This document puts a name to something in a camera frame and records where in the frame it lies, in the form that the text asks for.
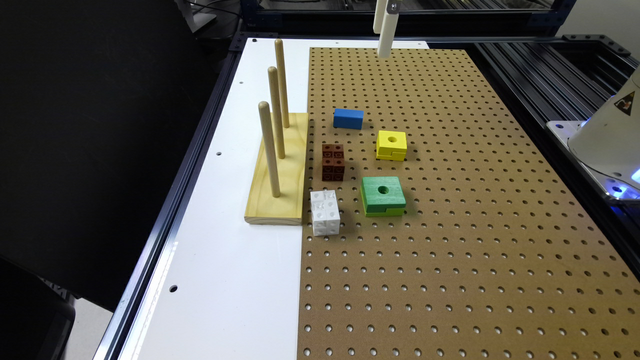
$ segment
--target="yellow block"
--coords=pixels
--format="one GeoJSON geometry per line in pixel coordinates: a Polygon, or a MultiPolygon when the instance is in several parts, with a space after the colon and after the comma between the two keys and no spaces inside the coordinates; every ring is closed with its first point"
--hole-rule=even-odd
{"type": "Polygon", "coordinates": [[[302,224],[308,126],[309,114],[289,114],[289,128],[284,129],[285,158],[277,159],[280,197],[271,195],[264,142],[260,144],[244,221],[257,225],[302,224]]]}
{"type": "Polygon", "coordinates": [[[404,161],[407,155],[407,134],[402,131],[378,131],[376,159],[404,161]]]}

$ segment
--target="cable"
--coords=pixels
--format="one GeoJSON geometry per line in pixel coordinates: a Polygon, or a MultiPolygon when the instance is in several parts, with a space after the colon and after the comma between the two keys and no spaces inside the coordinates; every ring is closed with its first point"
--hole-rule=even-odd
{"type": "Polygon", "coordinates": [[[191,1],[187,1],[187,2],[188,2],[189,4],[191,4],[191,5],[201,6],[201,7],[203,7],[203,8],[207,8],[207,9],[211,9],[211,10],[222,11],[222,12],[226,12],[226,13],[229,13],[229,14],[233,14],[233,15],[235,15],[235,16],[237,16],[237,17],[239,17],[240,19],[243,19],[243,18],[242,18],[242,15],[240,15],[240,14],[238,14],[238,13],[236,13],[236,12],[233,12],[233,11],[224,10],[224,9],[219,9],[219,8],[214,8],[214,7],[211,7],[211,6],[208,6],[208,5],[201,5],[201,4],[198,4],[198,3],[191,2],[191,1]]]}

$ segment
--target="block with hole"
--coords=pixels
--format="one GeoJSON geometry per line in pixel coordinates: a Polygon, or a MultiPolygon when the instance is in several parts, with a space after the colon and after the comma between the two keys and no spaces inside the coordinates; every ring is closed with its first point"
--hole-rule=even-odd
{"type": "Polygon", "coordinates": [[[311,192],[311,217],[313,218],[313,236],[340,233],[340,210],[335,190],[311,192]]]}
{"type": "Polygon", "coordinates": [[[402,216],[407,206],[397,176],[363,177],[360,195],[367,217],[402,216]]]}
{"type": "Polygon", "coordinates": [[[333,113],[333,127],[362,130],[364,111],[336,109],[333,113]]]}
{"type": "Polygon", "coordinates": [[[404,161],[407,156],[407,134],[403,131],[378,131],[376,159],[404,161]]]}
{"type": "Polygon", "coordinates": [[[344,179],[344,148],[342,144],[322,145],[322,181],[344,179]]]}

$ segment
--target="wooden block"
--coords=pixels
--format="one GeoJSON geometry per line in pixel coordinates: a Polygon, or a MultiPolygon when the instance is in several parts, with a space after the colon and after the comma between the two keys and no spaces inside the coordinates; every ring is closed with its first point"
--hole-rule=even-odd
{"type": "Polygon", "coordinates": [[[244,221],[256,225],[302,224],[308,125],[308,114],[289,114],[289,128],[284,130],[286,155],[278,159],[278,198],[271,196],[264,143],[260,144],[244,221]]]}

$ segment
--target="wooden peg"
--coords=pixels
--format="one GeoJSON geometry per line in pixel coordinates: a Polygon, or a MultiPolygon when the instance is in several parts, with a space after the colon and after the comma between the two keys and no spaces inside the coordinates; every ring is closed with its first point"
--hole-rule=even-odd
{"type": "Polygon", "coordinates": [[[289,128],[289,100],[287,98],[287,75],[284,69],[284,46],[282,39],[276,39],[276,65],[278,66],[278,85],[280,86],[280,104],[282,107],[282,125],[289,128]]]}
{"type": "Polygon", "coordinates": [[[276,150],[273,144],[273,130],[271,126],[269,104],[266,101],[261,101],[258,104],[258,111],[260,113],[260,124],[262,125],[264,151],[267,155],[267,169],[269,170],[269,181],[271,182],[271,195],[273,195],[273,197],[280,197],[278,164],[276,162],[276,150]]]}
{"type": "Polygon", "coordinates": [[[273,127],[275,130],[276,153],[278,158],[284,159],[284,132],[280,111],[280,94],[278,90],[278,69],[269,67],[269,89],[271,90],[271,105],[273,106],[273,127]]]}

